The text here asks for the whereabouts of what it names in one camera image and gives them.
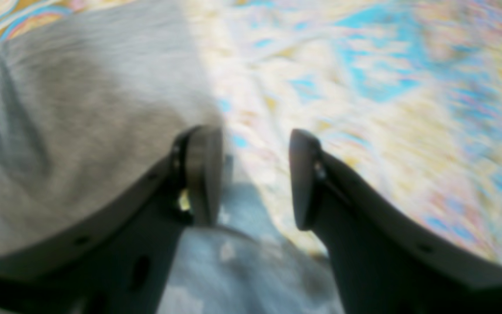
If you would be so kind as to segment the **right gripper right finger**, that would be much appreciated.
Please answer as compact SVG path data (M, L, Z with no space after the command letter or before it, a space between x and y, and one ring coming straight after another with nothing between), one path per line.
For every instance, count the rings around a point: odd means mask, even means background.
M321 240L347 314L502 314L502 266L404 215L354 169L294 129L295 224Z

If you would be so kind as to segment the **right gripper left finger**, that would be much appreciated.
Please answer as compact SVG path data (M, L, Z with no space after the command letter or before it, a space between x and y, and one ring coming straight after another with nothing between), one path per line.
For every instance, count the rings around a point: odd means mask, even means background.
M153 314L183 231L217 222L223 132L180 133L167 157L87 219L0 257L0 309L16 314Z

